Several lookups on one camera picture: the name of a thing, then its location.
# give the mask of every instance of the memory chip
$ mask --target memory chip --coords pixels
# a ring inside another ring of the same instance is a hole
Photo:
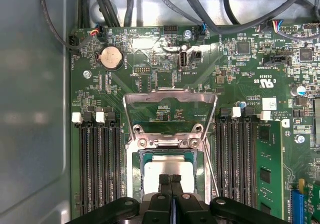
[[[270,141],[270,129],[268,126],[259,126],[259,140]]]
[[[300,49],[300,61],[312,61],[313,53],[312,49],[302,48]]]
[[[237,53],[241,55],[250,54],[250,43],[248,41],[242,41],[237,43]]]
[[[260,168],[260,180],[263,180],[264,182],[270,184],[271,172],[266,169]]]
[[[260,210],[263,211],[264,213],[271,215],[271,208],[266,206],[263,203],[260,204]]]

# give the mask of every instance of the capacitor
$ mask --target capacitor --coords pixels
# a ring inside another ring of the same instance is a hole
[[[298,96],[298,95],[305,95],[306,94],[306,88],[304,86],[295,86],[291,89],[291,94],[293,96]]]
[[[235,105],[242,108],[242,109],[247,107],[247,103],[245,101],[237,101]]]
[[[302,144],[305,141],[305,137],[303,135],[296,135],[294,141],[298,144]]]

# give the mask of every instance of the screw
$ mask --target screw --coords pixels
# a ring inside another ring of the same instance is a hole
[[[221,199],[216,200],[216,203],[218,203],[219,205],[224,205],[225,202],[226,202],[225,200],[221,200]]]
[[[147,141],[145,139],[141,139],[138,141],[138,147],[144,148],[147,144]]]
[[[183,199],[190,199],[190,197],[191,197],[191,196],[190,196],[189,194],[183,194],[183,195],[182,195],[182,198],[183,198]]]
[[[197,148],[198,146],[199,146],[199,142],[198,142],[197,139],[192,139],[192,140],[190,141],[190,147],[191,147],[191,148]]]
[[[85,77],[86,79],[90,79],[91,71],[90,70],[85,70],[84,73],[83,73],[83,77]]]
[[[185,39],[191,39],[191,37],[192,37],[192,32],[191,32],[190,30],[185,30],[183,37],[184,37]]]
[[[305,137],[303,135],[296,135],[295,136],[295,142],[298,144],[302,144],[305,141]]]

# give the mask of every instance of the chip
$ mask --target chip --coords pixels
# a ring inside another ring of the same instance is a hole
[[[248,41],[237,43],[237,53],[242,55],[250,54],[250,43]]]
[[[225,83],[225,77],[224,76],[217,76],[215,78],[215,81],[217,84],[224,84]]]
[[[312,61],[313,53],[312,49],[303,48],[300,49],[300,61]]]
[[[271,208],[266,206],[263,203],[261,203],[261,205],[260,205],[260,210],[263,211],[264,213],[271,215]]]
[[[270,141],[270,130],[268,126],[259,126],[259,140]]]
[[[260,168],[260,180],[263,180],[264,182],[270,184],[271,172],[263,168]]]

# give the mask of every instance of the green circuit board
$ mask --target green circuit board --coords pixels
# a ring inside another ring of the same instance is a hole
[[[302,24],[283,24],[281,30],[298,36],[320,31]],[[291,41],[262,26],[227,36],[202,30],[201,38],[197,26],[104,31],[70,61],[71,112],[92,123],[71,126],[73,218],[127,195],[125,144],[130,134],[124,94],[168,88],[218,96],[208,137],[219,192],[292,222],[291,191],[300,178],[306,183],[319,178],[314,112],[314,98],[320,97],[319,39]],[[192,37],[186,38],[185,31]],[[79,29],[72,36],[81,41],[89,32]],[[98,60],[107,46],[122,54],[117,70],[107,70]],[[186,66],[179,64],[182,46],[192,54]],[[305,87],[305,94],[295,94],[298,86]],[[233,107],[240,105],[242,116],[233,118]],[[190,132],[195,123],[204,123],[208,109],[202,103],[164,99],[131,106],[130,115],[146,132],[169,134]],[[112,129],[95,125],[95,113],[101,111],[106,121],[115,120]],[[270,114],[268,121],[261,120],[265,114]],[[301,136],[303,143],[297,141]],[[133,185],[134,197],[139,198],[141,160],[136,158]],[[197,158],[203,160],[203,154]],[[204,176],[197,175],[196,189],[202,197],[203,183]],[[308,216],[309,209],[304,211]]]

